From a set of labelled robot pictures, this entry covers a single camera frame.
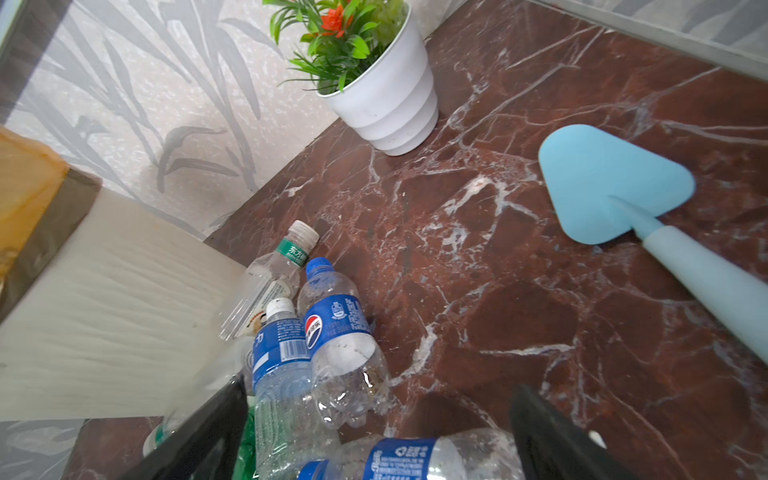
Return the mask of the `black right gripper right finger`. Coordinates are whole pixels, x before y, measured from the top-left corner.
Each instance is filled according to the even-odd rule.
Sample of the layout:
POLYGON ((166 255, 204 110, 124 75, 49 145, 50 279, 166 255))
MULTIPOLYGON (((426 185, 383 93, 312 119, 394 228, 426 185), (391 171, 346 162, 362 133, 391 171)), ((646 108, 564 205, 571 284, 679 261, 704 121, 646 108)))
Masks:
POLYGON ((515 387, 509 420, 527 479, 636 477, 528 385, 515 387))

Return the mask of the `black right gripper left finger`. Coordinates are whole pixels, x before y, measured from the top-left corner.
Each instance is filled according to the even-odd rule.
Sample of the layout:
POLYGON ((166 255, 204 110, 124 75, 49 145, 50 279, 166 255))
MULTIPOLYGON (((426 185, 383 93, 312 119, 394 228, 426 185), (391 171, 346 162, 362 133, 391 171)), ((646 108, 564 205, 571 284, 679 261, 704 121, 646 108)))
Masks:
POLYGON ((244 378, 238 374, 122 478, 230 480, 247 417, 244 378))

